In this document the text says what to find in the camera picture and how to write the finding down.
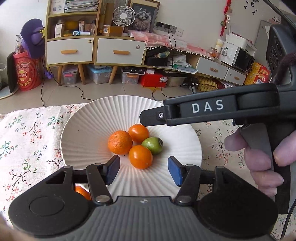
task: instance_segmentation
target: pink cloth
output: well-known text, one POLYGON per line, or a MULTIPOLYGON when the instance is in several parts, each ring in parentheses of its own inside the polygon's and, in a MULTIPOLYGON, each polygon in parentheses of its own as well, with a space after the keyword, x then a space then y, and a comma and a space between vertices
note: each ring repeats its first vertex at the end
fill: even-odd
POLYGON ((212 58, 211 55, 203 48, 198 46, 193 46, 190 43, 187 43, 183 40, 173 39, 172 37, 160 35, 160 34, 153 34, 148 32, 141 32, 135 30, 129 30, 133 34, 133 37, 136 41, 146 42, 146 47, 156 47, 156 46, 165 46, 165 47, 172 47, 178 50, 187 51, 191 53, 196 53, 202 56, 206 56, 212 58))

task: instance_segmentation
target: cat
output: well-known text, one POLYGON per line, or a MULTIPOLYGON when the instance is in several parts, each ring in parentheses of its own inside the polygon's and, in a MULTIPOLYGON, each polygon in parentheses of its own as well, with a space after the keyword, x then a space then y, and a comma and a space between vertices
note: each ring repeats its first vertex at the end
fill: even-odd
POLYGON ((150 23, 151 23, 151 16, 150 12, 146 11, 138 11, 136 13, 135 21, 133 22, 132 29, 143 31, 143 32, 149 32, 150 29, 150 23))

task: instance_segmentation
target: white drawer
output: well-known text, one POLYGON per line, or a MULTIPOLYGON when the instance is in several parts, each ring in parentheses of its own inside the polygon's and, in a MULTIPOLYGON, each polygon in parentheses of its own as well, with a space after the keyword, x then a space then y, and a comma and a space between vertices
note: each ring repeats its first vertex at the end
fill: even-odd
POLYGON ((228 70, 228 67, 202 57, 199 58, 196 68, 198 69, 198 73, 213 76, 222 80, 228 70))
POLYGON ((55 40, 46 44, 47 64, 92 61, 93 38, 55 40))
POLYGON ((98 39, 97 64, 141 65, 145 42, 126 39, 98 39))
POLYGON ((224 80, 237 85, 242 85, 246 77, 246 75, 229 68, 224 80))

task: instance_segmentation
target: orange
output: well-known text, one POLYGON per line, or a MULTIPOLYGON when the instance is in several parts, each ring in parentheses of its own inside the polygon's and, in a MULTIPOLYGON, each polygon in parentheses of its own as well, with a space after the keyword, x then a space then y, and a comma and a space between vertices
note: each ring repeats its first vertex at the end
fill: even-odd
POLYGON ((80 193, 82 196, 84 196, 87 200, 91 200, 91 196, 88 191, 83 189, 83 187, 79 185, 75 185, 75 192, 80 193))
POLYGON ((128 153, 132 146, 133 140, 126 131, 116 131, 108 140, 109 150, 117 155, 128 153))
POLYGON ((131 135, 133 141, 142 143, 144 140, 149 138, 149 131, 147 127, 141 124, 135 124, 131 126, 128 130, 128 133, 131 135))
POLYGON ((148 148, 138 145, 130 149, 128 158, 135 168, 145 169, 152 165, 153 156, 148 148))

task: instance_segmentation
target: red bucket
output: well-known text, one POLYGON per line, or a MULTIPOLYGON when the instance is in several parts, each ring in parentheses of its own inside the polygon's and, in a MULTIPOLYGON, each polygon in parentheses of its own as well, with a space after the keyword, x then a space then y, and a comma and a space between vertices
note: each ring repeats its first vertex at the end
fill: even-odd
POLYGON ((21 90, 31 90, 41 84, 38 59, 30 58, 27 51, 14 54, 13 58, 17 70, 17 83, 21 90))

